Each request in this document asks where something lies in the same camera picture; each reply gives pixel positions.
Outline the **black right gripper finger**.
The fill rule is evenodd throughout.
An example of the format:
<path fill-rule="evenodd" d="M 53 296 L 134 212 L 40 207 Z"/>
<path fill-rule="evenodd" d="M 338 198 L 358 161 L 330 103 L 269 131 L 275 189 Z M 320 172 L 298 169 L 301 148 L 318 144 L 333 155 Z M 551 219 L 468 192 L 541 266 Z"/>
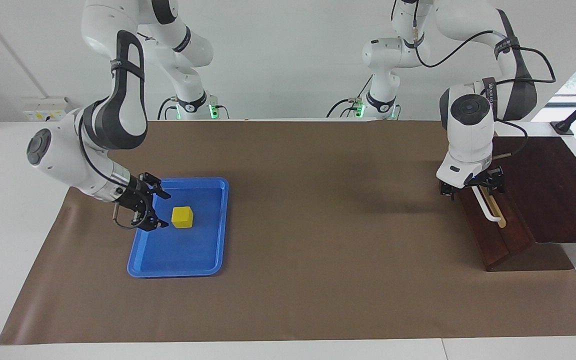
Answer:
<path fill-rule="evenodd" d="M 135 227 L 143 231 L 153 231 L 169 227 L 169 223 L 160 219 L 155 212 L 136 212 Z"/>
<path fill-rule="evenodd" d="M 162 180 L 155 175 L 144 172 L 139 174 L 139 180 L 144 185 L 142 187 L 142 193 L 145 195 L 156 195 L 162 199 L 170 199 L 171 194 L 167 193 L 162 187 Z"/>

